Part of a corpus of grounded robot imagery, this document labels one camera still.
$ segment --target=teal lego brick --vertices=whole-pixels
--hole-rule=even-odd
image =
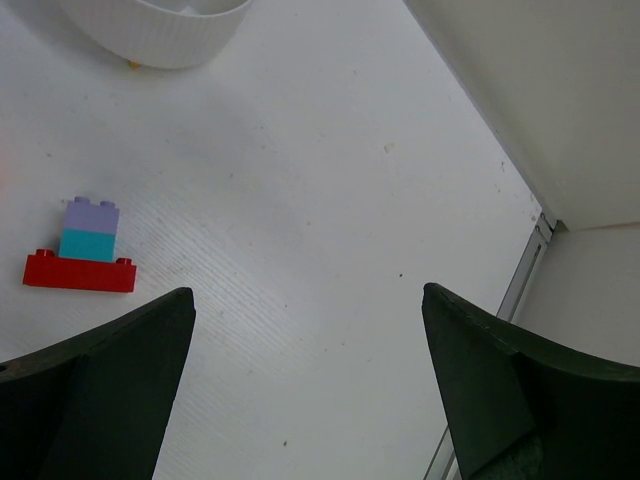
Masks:
[[[113,262],[115,247],[115,235],[65,228],[62,232],[58,256],[95,262]]]

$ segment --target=white table surface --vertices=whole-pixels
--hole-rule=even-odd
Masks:
[[[422,286],[496,311],[539,212],[388,0],[258,0],[181,72],[3,0],[0,185],[0,360],[194,289],[173,480],[422,478],[445,426]],[[21,285],[74,195],[122,209],[135,293]]]

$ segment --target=white container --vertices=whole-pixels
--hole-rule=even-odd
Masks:
[[[233,36],[252,1],[58,0],[58,3],[81,30],[116,55],[141,65],[183,68],[213,58]]]

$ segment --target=stacked lego bricks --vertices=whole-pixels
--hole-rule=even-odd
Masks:
[[[92,204],[76,197],[67,204],[60,250],[29,255],[23,283],[34,287],[128,293],[136,267],[131,259],[113,261],[120,211],[112,202]]]

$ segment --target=purple lego brick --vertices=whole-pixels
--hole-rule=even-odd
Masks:
[[[113,202],[102,201],[100,205],[93,205],[88,198],[76,197],[67,203],[63,228],[115,235],[119,216],[120,210]]]

